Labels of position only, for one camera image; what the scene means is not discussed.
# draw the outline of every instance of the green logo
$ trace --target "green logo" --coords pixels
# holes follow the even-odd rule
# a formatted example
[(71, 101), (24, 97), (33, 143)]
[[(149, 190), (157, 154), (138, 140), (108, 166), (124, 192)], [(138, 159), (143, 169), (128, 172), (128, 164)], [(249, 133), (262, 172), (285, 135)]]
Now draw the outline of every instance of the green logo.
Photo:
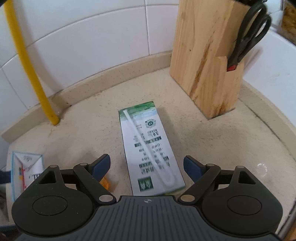
[(156, 120), (149, 119), (149, 120), (145, 121), (145, 125), (147, 128), (151, 129), (156, 126)]
[(138, 184), (139, 184), (140, 192), (153, 189), (153, 184), (150, 176), (142, 179), (138, 179)]

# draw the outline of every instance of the green square label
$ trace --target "green square label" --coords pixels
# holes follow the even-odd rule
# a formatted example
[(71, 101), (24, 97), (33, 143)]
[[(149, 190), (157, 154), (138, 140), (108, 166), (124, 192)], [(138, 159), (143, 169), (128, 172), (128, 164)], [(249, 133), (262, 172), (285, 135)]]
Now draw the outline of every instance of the green square label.
[(150, 176), (142, 179), (138, 179), (138, 184), (139, 184), (140, 192), (153, 189), (153, 184)]

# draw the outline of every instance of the yellow tube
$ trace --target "yellow tube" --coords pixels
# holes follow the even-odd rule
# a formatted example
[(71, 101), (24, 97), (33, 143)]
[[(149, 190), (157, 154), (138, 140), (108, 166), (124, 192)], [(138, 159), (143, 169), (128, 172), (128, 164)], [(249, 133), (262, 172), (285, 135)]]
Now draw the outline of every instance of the yellow tube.
[(49, 104), (49, 101), (43, 91), (42, 85), (39, 82), (39, 79), (27, 53), (20, 27), (17, 22), (15, 10), (13, 8), (13, 0), (7, 0), (4, 3), (4, 11), (20, 61), (37, 95), (41, 107), (50, 122), (53, 125), (57, 125), (59, 123), (59, 118)]

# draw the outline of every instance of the white straw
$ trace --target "white straw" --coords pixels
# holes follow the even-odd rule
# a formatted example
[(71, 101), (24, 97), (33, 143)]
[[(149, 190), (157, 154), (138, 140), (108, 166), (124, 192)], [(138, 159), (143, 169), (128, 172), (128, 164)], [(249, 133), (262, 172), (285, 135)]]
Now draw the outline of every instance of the white straw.
[(139, 133), (136, 125), (134, 124), (134, 122), (132, 121), (130, 115), (128, 114), (127, 110), (123, 111), (124, 115), (126, 116), (130, 127), (132, 128), (134, 135), (137, 137), (138, 141), (140, 142), (140, 144), (142, 145), (144, 151), (146, 152), (146, 154), (148, 154), (148, 157), (154, 167), (154, 170), (156, 170), (159, 178), (161, 179), (161, 181), (163, 182), (163, 184), (165, 184), (168, 187), (172, 187), (175, 184), (175, 177), (170, 169), (169, 166), (167, 166), (167, 164), (164, 162), (163, 157), (159, 154), (159, 152), (155, 152), (157, 159), (159, 160), (160, 164), (163, 166), (163, 171), (161, 171), (158, 167), (158, 164), (156, 163), (156, 160), (154, 158), (154, 155), (152, 155), (151, 153), (151, 148), (149, 145), (147, 145), (144, 140), (141, 137), (141, 134)]

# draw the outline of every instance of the dark wood streak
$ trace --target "dark wood streak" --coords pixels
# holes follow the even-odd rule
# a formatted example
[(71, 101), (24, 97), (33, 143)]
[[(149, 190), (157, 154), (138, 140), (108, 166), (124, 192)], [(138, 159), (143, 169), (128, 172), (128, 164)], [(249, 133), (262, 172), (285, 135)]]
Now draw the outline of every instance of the dark wood streak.
[(206, 45), (206, 47), (205, 47), (204, 54), (203, 54), (203, 56), (202, 56), (202, 59), (201, 59), (200, 65), (199, 65), (199, 67), (198, 67), (198, 70), (197, 70), (197, 72), (196, 72), (196, 76), (195, 76), (194, 81), (193, 81), (193, 85), (192, 85), (192, 87), (191, 87), (191, 91), (190, 91), (190, 93), (189, 93), (189, 97), (190, 97), (191, 99), (192, 99), (192, 97), (193, 97), (193, 95), (194, 95), (194, 92), (195, 92), (195, 90), (196, 90), (196, 88), (197, 88), (198, 82), (200, 81), (200, 76), (201, 76), (201, 74), (202, 74), (202, 70), (203, 70), (203, 68), (204, 68), (204, 66), (205, 66), (205, 63), (206, 63), (206, 61), (207, 61), (207, 56), (208, 56), (208, 54), (209, 54), (209, 49), (210, 49), (210, 46), (211, 46), (212, 42), (213, 42), (213, 41), (212, 41), (212, 37), (210, 37), (210, 39), (209, 39), (209, 41), (208, 41), (208, 43), (207, 43), (207, 45)]

